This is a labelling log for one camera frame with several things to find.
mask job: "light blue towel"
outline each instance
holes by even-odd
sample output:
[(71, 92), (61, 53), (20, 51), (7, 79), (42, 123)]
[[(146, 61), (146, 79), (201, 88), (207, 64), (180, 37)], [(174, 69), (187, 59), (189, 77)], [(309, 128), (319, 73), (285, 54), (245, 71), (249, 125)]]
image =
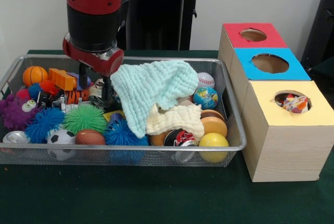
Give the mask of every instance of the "light blue towel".
[(128, 126), (138, 138), (145, 136), (146, 121), (155, 103), (168, 110), (177, 105), (177, 98), (192, 95), (198, 85), (195, 70), (179, 60), (122, 65), (111, 81)]

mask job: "wooden box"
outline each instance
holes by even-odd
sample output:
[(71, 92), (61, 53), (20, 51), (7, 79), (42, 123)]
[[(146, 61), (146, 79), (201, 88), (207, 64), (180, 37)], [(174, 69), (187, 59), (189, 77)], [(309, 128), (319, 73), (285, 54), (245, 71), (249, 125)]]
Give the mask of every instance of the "wooden box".
[(218, 58), (230, 72), (236, 48), (287, 48), (275, 27), (270, 23), (223, 24)]
[[(311, 108), (283, 109), (275, 102), (283, 92), (307, 96)], [(242, 120), (253, 182), (318, 179), (334, 144), (334, 111), (314, 81), (250, 81)]]
[(249, 80), (310, 80), (288, 48), (235, 49), (230, 77), (240, 113)]

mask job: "googly eye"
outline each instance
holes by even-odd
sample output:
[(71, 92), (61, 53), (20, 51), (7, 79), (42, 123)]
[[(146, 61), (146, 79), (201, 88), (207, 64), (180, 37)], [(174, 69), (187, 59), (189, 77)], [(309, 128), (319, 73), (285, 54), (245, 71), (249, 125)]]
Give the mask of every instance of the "googly eye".
[(24, 111), (24, 113), (29, 113), (31, 112), (31, 110), (32, 110), (32, 107), (28, 102), (22, 105), (22, 111)]
[(34, 100), (29, 100), (27, 102), (27, 104), (29, 104), (31, 106), (32, 109), (36, 108), (37, 107), (37, 104)]

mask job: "baseball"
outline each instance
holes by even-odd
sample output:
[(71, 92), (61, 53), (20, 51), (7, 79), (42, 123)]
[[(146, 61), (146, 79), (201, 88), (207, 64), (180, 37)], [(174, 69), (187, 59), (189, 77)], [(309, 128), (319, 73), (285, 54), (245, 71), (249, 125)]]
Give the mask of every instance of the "baseball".
[(211, 87), (214, 88), (214, 79), (208, 73), (198, 73), (198, 86), (199, 87)]

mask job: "orange toy block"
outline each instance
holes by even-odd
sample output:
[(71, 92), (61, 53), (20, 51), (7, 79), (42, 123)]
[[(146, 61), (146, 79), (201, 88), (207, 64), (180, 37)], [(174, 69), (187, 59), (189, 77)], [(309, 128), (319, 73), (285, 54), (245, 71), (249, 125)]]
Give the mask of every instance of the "orange toy block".
[(77, 87), (77, 79), (64, 70), (49, 68), (49, 79), (64, 91), (72, 91)]

